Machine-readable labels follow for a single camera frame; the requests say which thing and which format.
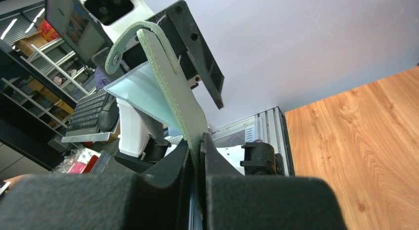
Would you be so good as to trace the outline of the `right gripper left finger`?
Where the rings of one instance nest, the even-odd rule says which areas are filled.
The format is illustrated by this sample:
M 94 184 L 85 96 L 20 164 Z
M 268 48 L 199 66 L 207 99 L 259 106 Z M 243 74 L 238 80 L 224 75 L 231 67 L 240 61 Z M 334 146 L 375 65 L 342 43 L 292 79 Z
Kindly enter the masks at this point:
M 142 174 L 45 174 L 20 180 L 0 202 L 3 230 L 185 230 L 186 141 Z

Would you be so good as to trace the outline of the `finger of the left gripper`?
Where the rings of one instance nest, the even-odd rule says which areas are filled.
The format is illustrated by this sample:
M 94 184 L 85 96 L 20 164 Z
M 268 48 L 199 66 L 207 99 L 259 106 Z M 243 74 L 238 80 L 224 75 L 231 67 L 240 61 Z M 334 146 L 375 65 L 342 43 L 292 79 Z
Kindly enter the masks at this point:
M 202 84 L 217 108 L 223 108 L 224 75 L 186 1 L 179 0 L 147 20 L 164 31 L 175 52 L 175 64 L 181 66 L 191 89 Z

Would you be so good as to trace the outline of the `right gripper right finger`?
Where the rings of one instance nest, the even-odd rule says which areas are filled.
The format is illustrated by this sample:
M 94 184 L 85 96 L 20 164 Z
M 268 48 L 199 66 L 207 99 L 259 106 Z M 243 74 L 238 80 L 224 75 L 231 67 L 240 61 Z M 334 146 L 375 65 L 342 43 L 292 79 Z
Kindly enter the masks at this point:
M 278 155 L 264 142 L 247 142 L 240 173 L 216 149 L 200 144 L 200 206 L 209 230 L 344 230 L 330 186 L 319 178 L 285 177 Z

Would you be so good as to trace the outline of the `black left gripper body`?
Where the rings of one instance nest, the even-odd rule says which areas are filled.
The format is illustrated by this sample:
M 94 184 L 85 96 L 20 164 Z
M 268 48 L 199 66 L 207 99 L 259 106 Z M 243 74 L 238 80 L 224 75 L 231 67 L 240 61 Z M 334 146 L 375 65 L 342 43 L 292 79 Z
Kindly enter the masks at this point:
M 131 70 L 124 60 L 125 50 L 125 46 L 103 46 L 92 55 L 91 61 L 104 75 L 123 75 Z

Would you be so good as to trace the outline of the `green card holder wallet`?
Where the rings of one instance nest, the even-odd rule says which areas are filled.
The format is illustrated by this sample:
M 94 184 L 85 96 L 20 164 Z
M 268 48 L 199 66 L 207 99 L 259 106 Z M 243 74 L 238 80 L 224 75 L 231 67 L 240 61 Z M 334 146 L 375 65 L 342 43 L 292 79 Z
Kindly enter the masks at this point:
M 177 126 L 182 141 L 169 155 L 142 172 L 142 177 L 158 188 L 169 187 L 168 178 L 193 179 L 195 203 L 189 213 L 196 226 L 204 228 L 205 183 L 199 179 L 201 137 L 208 133 L 204 112 L 196 101 L 175 53 L 163 30 L 153 22 L 139 21 L 129 26 L 114 45 L 126 46 L 137 36 L 147 62 L 116 81 L 105 90 L 136 110 L 160 123 Z

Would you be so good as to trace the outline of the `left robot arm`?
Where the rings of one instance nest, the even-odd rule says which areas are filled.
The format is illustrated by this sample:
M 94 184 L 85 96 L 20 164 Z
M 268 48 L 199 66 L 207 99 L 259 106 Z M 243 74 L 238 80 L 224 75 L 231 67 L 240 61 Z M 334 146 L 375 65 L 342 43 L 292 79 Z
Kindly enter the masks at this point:
M 152 133 L 146 121 L 157 121 L 181 131 L 198 170 L 208 123 L 189 82 L 199 77 L 221 109 L 224 76 L 187 2 L 179 0 L 155 15 L 126 6 L 101 6 L 94 15 L 104 25 L 119 26 L 103 70 L 110 80 L 104 89 L 119 105 L 120 151 L 140 156 Z

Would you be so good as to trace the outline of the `black keyboard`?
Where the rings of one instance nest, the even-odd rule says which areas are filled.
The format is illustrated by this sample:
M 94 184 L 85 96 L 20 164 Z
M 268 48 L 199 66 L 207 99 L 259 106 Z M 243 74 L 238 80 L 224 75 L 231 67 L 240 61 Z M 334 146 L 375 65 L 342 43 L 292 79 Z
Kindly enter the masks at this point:
M 113 97 L 103 89 L 82 98 L 74 110 L 65 136 L 71 137 L 98 133 L 99 114 L 112 99 Z

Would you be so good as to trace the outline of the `storage shelf rack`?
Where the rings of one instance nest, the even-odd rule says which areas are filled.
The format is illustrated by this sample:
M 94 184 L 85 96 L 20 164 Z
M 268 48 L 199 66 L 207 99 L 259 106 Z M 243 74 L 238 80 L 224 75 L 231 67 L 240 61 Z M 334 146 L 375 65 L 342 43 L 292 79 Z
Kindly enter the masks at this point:
M 61 143 L 94 71 L 45 19 L 43 2 L 0 16 L 0 142 L 13 165 L 51 170 L 77 143 Z

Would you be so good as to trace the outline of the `aluminium frame rail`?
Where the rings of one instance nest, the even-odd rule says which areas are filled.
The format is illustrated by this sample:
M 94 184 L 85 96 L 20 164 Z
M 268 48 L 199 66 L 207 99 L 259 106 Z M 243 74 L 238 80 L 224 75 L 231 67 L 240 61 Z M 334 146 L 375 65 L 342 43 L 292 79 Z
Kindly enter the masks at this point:
M 283 175 L 295 175 L 286 118 L 278 106 L 209 133 L 217 150 L 242 175 L 245 174 L 240 166 L 245 155 L 242 146 L 247 142 L 270 144 L 282 157 Z

